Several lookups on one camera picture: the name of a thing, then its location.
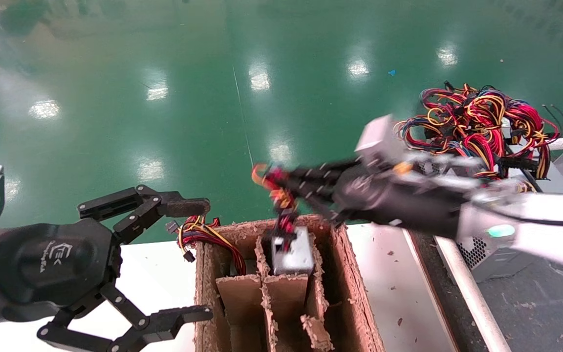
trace wire bundle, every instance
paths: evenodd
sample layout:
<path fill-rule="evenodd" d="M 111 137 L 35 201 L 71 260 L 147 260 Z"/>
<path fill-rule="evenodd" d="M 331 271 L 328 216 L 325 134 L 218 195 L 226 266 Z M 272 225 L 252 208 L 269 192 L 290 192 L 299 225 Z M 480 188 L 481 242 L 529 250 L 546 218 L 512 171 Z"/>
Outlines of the wire bundle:
<path fill-rule="evenodd" d="M 290 192 L 279 186 L 279 180 L 284 178 L 283 171 L 281 169 L 269 170 L 267 165 L 257 164 L 253 167 L 251 177 L 253 182 L 270 190 L 273 207 L 279 214 L 275 227 L 287 234 L 293 234 L 297 219 L 297 202 Z M 289 245 L 288 241 L 284 241 L 286 247 L 284 249 L 288 250 Z"/>
<path fill-rule="evenodd" d="M 414 116 L 395 127 L 409 148 L 481 158 L 484 170 L 475 177 L 485 180 L 507 178 L 507 168 L 499 163 L 501 158 L 534 160 L 534 152 L 538 151 L 536 179 L 546 178 L 550 167 L 549 144 L 563 133 L 563 125 L 545 105 L 557 125 L 541 118 L 527 102 L 512 99 L 492 86 L 475 89 L 465 83 L 463 89 L 456 89 L 445 82 L 445 89 L 422 91 L 420 100 L 427 114 Z M 557 107 L 551 107 L 563 118 Z M 503 138 L 503 119 L 509 121 L 512 131 L 508 141 Z M 545 133 L 546 126 L 551 126 L 553 132 Z M 412 136 L 413 127 L 424 129 L 424 140 Z M 523 148 L 512 153 L 509 144 L 522 144 Z"/>
<path fill-rule="evenodd" d="M 205 223 L 205 216 L 190 216 L 186 219 L 177 232 L 177 244 L 186 257 L 187 252 L 195 242 L 206 242 L 219 245 L 232 253 L 232 259 L 239 275 L 246 275 L 244 258 L 237 248 L 229 243 L 213 227 L 221 226 L 219 218 L 215 218 L 210 224 Z"/>

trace black wire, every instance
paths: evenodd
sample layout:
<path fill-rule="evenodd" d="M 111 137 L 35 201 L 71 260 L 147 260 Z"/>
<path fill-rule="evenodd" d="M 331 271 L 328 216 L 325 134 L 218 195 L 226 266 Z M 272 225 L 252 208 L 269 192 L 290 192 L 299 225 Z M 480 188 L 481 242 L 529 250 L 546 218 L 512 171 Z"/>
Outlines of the black wire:
<path fill-rule="evenodd" d="M 556 107 L 555 105 L 551 104 L 551 107 L 555 110 L 557 110 L 557 112 L 559 112 L 559 114 L 562 116 L 562 120 L 563 120 L 563 112 L 562 110 L 560 110 L 558 107 Z"/>
<path fill-rule="evenodd" d="M 551 115 L 553 120 L 557 123 L 557 126 L 559 127 L 559 133 L 563 134 L 563 123 L 561 123 L 561 122 L 559 122 L 559 120 L 557 120 L 556 116 L 551 112 L 551 110 L 545 104 L 543 104 L 542 107 L 545 110 L 547 110 L 547 113 L 549 113 L 549 115 Z"/>
<path fill-rule="evenodd" d="M 528 222 L 528 223 L 538 223 L 540 225 L 549 225 L 549 226 L 563 226 L 563 220 L 543 220 L 543 219 L 529 219 L 529 218 L 521 218 L 518 216 L 513 216 L 510 214 L 506 214 L 504 212 L 500 212 L 496 209 L 493 209 L 491 206 L 486 205 L 485 203 L 477 203 L 471 202 L 471 204 L 478 208 L 485 210 L 487 212 L 491 212 L 492 214 L 496 214 L 498 216 L 503 216 L 504 218 L 521 221 L 521 222 Z"/>

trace white table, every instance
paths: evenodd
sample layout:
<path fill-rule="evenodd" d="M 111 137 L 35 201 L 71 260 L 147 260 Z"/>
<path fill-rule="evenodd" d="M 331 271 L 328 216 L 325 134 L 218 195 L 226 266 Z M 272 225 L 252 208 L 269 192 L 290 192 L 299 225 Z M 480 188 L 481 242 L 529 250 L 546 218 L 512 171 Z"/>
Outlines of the white table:
<path fill-rule="evenodd" d="M 362 224 L 351 225 L 348 233 L 386 350 L 455 352 L 406 232 Z M 391 256 L 387 255 L 390 251 L 394 252 Z M 144 314 L 193 304 L 195 265 L 181 257 L 174 242 L 125 245 L 122 255 L 121 278 L 116 287 Z M 397 324 L 399 318 L 404 319 L 401 326 Z M 36 338 L 37 330 L 49 319 L 0 323 L 0 351 L 15 351 L 22 346 L 24 351 L 55 352 L 57 349 Z M 128 329 L 129 323 L 103 303 L 69 327 L 114 339 Z M 193 352 L 193 336 L 194 326 L 185 325 L 174 341 L 151 344 L 145 352 Z"/>

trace cardboard shred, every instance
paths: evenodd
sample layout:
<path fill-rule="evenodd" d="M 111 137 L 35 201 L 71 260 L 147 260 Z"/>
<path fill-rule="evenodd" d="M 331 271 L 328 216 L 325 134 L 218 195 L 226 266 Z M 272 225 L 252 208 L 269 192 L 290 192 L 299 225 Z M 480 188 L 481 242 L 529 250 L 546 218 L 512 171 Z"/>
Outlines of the cardboard shred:
<path fill-rule="evenodd" d="M 327 352 L 334 349 L 329 332 L 325 329 L 325 323 L 321 319 L 302 315 L 301 323 L 303 329 L 310 337 L 310 347 L 312 347 L 313 350 L 316 352 Z"/>
<path fill-rule="evenodd" d="M 310 316 L 324 320 L 329 302 L 325 299 L 325 288 L 323 287 L 323 257 L 316 246 L 316 236 L 313 233 L 310 233 L 310 242 L 314 258 L 314 272 L 310 291 L 307 294 L 306 309 Z"/>
<path fill-rule="evenodd" d="M 262 278 L 268 276 L 271 268 L 268 266 L 268 263 L 266 263 L 266 255 L 264 254 L 264 249 L 262 247 L 262 236 L 258 236 L 255 241 L 255 261 L 255 265 L 258 268 L 258 274 Z"/>
<path fill-rule="evenodd" d="M 262 308 L 264 308 L 264 325 L 266 326 L 266 339 L 268 340 L 268 352 L 277 352 L 277 332 L 279 327 L 273 319 L 271 310 L 271 296 L 268 294 L 266 285 L 262 285 Z"/>

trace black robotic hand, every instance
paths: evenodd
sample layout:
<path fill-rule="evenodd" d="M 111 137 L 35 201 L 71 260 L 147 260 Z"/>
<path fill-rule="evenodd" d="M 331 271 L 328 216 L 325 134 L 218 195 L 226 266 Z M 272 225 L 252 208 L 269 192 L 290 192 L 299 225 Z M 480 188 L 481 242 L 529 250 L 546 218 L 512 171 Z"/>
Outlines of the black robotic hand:
<path fill-rule="evenodd" d="M 463 193 L 401 167 L 382 163 L 369 169 L 357 158 L 313 168 L 272 169 L 264 177 L 295 198 L 303 198 L 335 225 L 368 220 L 455 238 L 460 206 L 466 202 Z M 411 180 L 400 174 L 410 174 Z"/>
<path fill-rule="evenodd" d="M 174 339 L 185 323 L 212 318 L 208 307 L 161 310 L 145 316 L 114 286 L 122 243 L 130 243 L 163 216 L 185 218 L 210 210 L 205 198 L 147 186 L 122 190 L 78 205 L 81 220 L 0 229 L 0 321 L 54 316 L 38 338 L 70 351 L 137 352 L 148 343 Z M 100 221 L 127 216 L 111 231 Z M 132 327 L 114 341 L 67 329 L 72 319 L 108 300 Z"/>

